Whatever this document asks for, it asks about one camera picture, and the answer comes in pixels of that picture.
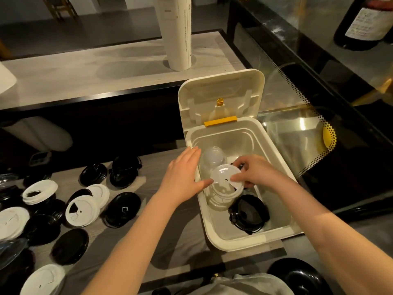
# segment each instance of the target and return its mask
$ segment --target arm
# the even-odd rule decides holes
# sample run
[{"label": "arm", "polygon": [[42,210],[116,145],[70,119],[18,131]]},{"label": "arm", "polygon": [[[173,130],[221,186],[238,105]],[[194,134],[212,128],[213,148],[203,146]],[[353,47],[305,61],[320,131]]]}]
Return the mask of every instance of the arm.
[{"label": "arm", "polygon": [[200,153],[197,147],[188,147],[169,164],[158,192],[82,295],[138,293],[150,259],[176,207],[213,183],[212,179],[194,182]]},{"label": "arm", "polygon": [[260,184],[277,193],[348,295],[393,294],[393,259],[263,157],[242,156],[233,165],[241,163],[242,173],[231,180],[245,181],[245,187]]}]

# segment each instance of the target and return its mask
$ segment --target person's left arm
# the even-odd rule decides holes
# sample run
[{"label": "person's left arm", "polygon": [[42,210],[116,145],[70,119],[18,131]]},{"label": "person's left arm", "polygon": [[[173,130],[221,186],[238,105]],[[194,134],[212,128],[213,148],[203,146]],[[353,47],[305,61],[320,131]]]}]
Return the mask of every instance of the person's left arm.
[{"label": "person's left arm", "polygon": [[138,293],[150,259],[176,207],[213,183],[212,179],[194,182],[200,154],[197,147],[188,147],[169,164],[159,190],[82,295]]}]

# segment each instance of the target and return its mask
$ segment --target person's right arm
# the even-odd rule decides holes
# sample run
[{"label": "person's right arm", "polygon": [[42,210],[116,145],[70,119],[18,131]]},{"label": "person's right arm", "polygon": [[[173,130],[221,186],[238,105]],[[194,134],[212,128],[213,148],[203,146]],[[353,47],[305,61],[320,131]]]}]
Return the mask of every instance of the person's right arm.
[{"label": "person's right arm", "polygon": [[393,259],[263,157],[241,156],[233,165],[242,163],[242,173],[231,180],[246,181],[245,187],[262,185],[277,193],[348,295],[393,294]]}]

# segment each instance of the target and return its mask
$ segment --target wooden chair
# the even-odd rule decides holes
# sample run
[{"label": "wooden chair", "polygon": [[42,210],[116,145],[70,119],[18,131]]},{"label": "wooden chair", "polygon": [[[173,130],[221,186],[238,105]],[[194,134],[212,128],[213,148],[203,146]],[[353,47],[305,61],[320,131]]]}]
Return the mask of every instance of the wooden chair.
[{"label": "wooden chair", "polygon": [[0,59],[12,59],[12,55],[0,40]]},{"label": "wooden chair", "polygon": [[49,12],[54,19],[59,21],[64,21],[61,15],[62,11],[67,11],[68,14],[76,20],[78,14],[76,13],[74,7],[72,6],[70,0],[43,0]]}]

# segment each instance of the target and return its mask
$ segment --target forearm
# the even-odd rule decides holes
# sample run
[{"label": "forearm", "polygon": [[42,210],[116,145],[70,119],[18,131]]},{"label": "forearm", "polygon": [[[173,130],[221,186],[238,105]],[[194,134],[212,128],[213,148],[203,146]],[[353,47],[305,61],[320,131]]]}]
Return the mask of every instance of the forearm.
[{"label": "forearm", "polygon": [[275,191],[349,294],[393,294],[393,260],[290,178]]},{"label": "forearm", "polygon": [[137,294],[174,209],[165,202],[165,197],[155,194],[83,295]]}]

